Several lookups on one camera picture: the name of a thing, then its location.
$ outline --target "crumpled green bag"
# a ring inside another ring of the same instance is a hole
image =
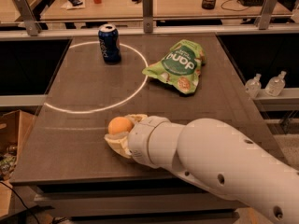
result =
[[[184,39],[177,42],[159,62],[146,67],[142,73],[189,94],[196,91],[201,66],[205,63],[203,48]]]

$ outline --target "blue can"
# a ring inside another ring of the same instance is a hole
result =
[[[113,24],[104,24],[99,30],[100,48],[105,63],[119,63],[121,50],[119,32]]]

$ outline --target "plastic bottle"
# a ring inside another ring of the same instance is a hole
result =
[[[281,71],[278,77],[271,78],[264,91],[271,96],[279,96],[286,85],[286,82],[284,81],[286,74],[285,71]]]
[[[260,77],[261,74],[256,74],[254,78],[249,79],[245,84],[245,91],[251,98],[255,98],[261,90]]]

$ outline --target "metal post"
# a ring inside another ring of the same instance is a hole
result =
[[[145,33],[152,33],[153,21],[152,21],[152,0],[142,0],[143,7],[143,31]]]
[[[271,15],[277,2],[278,0],[264,0],[261,14],[254,23],[260,30],[265,30],[269,27]]]
[[[36,22],[35,16],[32,10],[30,9],[27,0],[14,0],[14,2],[25,23],[28,35],[37,36],[38,33],[41,31],[41,27]]]

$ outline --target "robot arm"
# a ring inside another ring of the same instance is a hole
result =
[[[273,223],[299,223],[298,171],[226,123],[197,119],[184,126],[148,117],[130,131],[128,147],[135,161],[239,200]]]

